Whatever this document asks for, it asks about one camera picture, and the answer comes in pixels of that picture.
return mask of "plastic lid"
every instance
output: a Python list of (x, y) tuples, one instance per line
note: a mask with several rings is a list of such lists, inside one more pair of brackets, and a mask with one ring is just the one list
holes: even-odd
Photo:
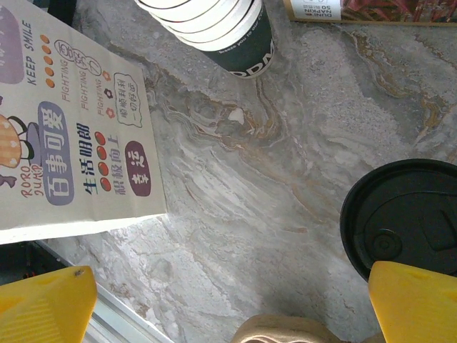
[(340, 229), (365, 280), (375, 261), (457, 276), (457, 167), (409, 159), (373, 170), (346, 197)]

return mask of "purple label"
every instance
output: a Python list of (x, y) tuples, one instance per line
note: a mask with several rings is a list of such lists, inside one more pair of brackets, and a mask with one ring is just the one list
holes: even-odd
[(138, 197), (151, 194), (151, 174), (143, 146), (137, 141), (126, 145), (126, 164), (130, 187)]
[(50, 204), (70, 204), (74, 198), (69, 133), (62, 109), (52, 102), (38, 106), (41, 165), (46, 198)]
[(0, 6), (0, 82), (21, 82), (24, 79), (23, 60), (17, 20), (5, 6)]

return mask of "white paper cup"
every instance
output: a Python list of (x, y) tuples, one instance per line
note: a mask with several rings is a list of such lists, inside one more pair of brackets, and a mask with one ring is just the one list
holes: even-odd
[(218, 1), (219, 0), (190, 0), (180, 6), (171, 7), (169, 9), (157, 9), (155, 7), (147, 6), (142, 0), (135, 0), (142, 9), (167, 21), (191, 20), (208, 11), (211, 7), (216, 5)]
[(250, 2), (251, 0), (219, 0), (216, 5), (202, 15), (181, 22), (165, 21), (152, 13), (151, 15), (174, 34), (186, 37), (186, 34), (213, 28), (216, 38), (219, 38), (240, 22), (244, 14), (246, 14)]
[[(230, 32), (235, 26), (237, 26), (240, 23), (240, 21), (245, 17), (251, 5), (251, 2), (252, 0), (238, 0), (235, 6), (232, 7), (232, 9), (225, 15), (225, 17), (222, 18), (222, 20), (218, 21), (213, 26), (209, 26), (207, 29), (204, 29), (202, 31), (194, 33), (184, 33), (174, 30), (172, 26), (170, 26), (169, 31), (177, 36), (181, 36), (185, 40), (190, 41), (192, 43), (205, 43), (207, 41), (214, 41)], [(214, 8), (210, 9), (204, 15), (210, 14), (213, 10)]]
[(171, 7), (180, 6), (190, 0), (142, 0), (143, 4), (155, 7), (156, 9), (170, 9)]
[(262, 74), (273, 60), (271, 27), (262, 0), (253, 0), (238, 25), (219, 39), (194, 43), (183, 37), (176, 37), (201, 50), (229, 73), (243, 79)]

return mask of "cardboard box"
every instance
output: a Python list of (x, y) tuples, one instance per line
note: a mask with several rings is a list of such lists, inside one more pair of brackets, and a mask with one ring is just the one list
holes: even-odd
[(290, 20), (457, 26), (457, 0), (284, 0)]
[(27, 0), (0, 0), (0, 244), (165, 212), (141, 69)]

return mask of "stacked paper cups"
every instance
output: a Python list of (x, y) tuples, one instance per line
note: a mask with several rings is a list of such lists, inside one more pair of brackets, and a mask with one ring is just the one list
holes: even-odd
[(262, 74), (274, 54), (262, 0), (135, 0), (180, 41), (235, 76)]

